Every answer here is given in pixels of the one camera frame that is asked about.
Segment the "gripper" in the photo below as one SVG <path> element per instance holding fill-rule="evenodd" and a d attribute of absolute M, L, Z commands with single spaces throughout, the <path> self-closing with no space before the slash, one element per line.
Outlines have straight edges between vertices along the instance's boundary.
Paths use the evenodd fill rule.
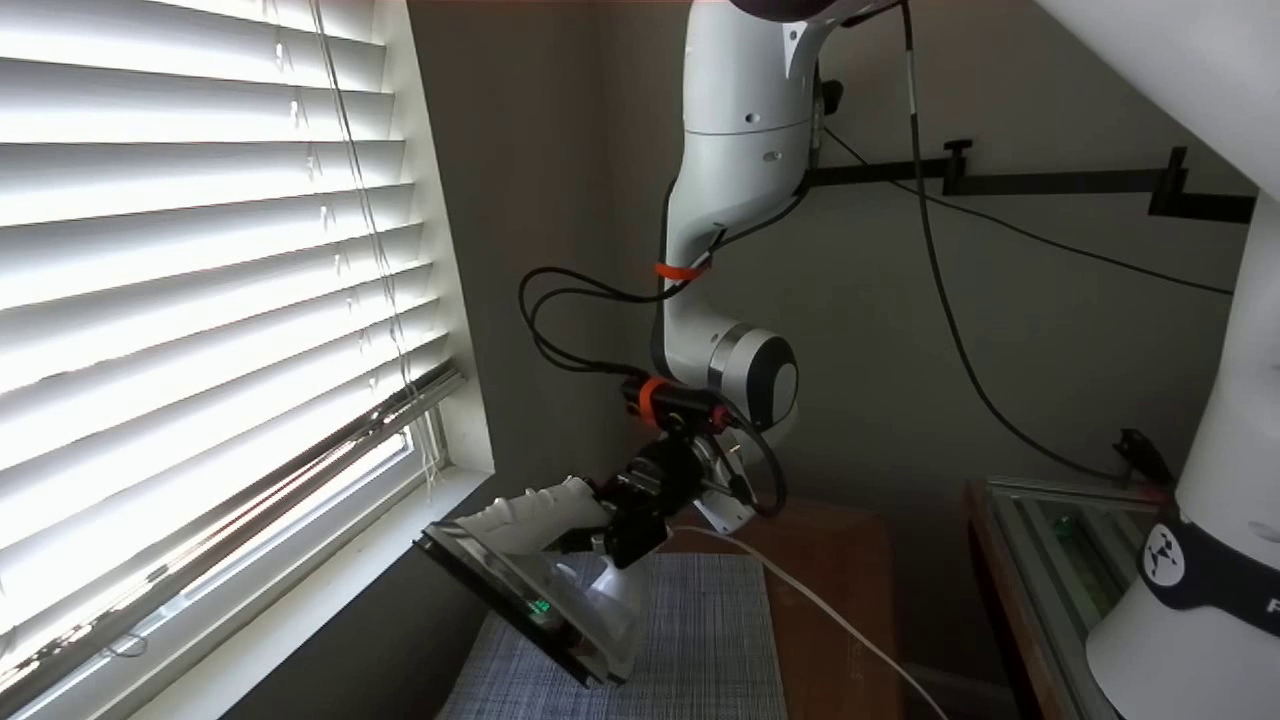
<path fill-rule="evenodd" d="M 609 512 L 603 555 L 623 570 L 658 550 L 669 538 L 666 519 L 699 498 L 707 478 L 692 438 L 663 436 L 626 462 L 626 474 L 590 479 L 591 496 L 602 507 L 626 507 Z"/>

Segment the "grey woven placemat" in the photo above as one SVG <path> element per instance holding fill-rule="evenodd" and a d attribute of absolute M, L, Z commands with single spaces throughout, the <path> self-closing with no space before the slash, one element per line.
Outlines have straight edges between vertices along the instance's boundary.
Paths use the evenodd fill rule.
<path fill-rule="evenodd" d="M 760 564 L 660 553 L 634 674 L 579 684 L 497 615 L 436 720 L 788 720 Z"/>

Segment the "white clothes iron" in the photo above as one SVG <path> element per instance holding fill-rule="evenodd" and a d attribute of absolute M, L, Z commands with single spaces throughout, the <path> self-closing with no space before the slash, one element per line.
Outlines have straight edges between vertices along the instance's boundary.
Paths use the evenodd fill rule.
<path fill-rule="evenodd" d="M 634 673 L 652 601 L 649 564 L 604 548 L 616 519 L 580 477 L 497 498 L 483 511 L 426 525 L 417 546 L 580 684 Z M 603 569 L 590 584 L 550 552 L 584 538 Z"/>

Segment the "black clamp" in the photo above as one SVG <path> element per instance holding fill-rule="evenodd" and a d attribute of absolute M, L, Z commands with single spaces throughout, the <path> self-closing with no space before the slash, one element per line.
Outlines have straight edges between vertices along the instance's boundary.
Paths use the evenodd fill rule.
<path fill-rule="evenodd" d="M 1155 443 L 1137 428 L 1123 428 L 1114 451 L 1123 461 L 1120 477 L 1125 482 L 1142 482 L 1164 491 L 1176 488 L 1178 478 Z"/>

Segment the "black bar stand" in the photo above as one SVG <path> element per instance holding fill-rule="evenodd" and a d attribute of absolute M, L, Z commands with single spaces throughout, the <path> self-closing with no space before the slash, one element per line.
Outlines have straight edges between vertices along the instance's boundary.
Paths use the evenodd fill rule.
<path fill-rule="evenodd" d="M 1061 170 L 1041 173 L 972 174 L 966 170 L 969 138 L 945 143 L 943 158 L 922 161 L 923 177 L 942 182 L 945 196 L 1043 196 L 1146 193 L 1147 213 L 1187 220 L 1249 224 L 1258 197 L 1238 193 L 1202 193 L 1185 190 L 1189 170 L 1187 147 L 1171 149 L 1162 168 L 1124 170 Z"/>

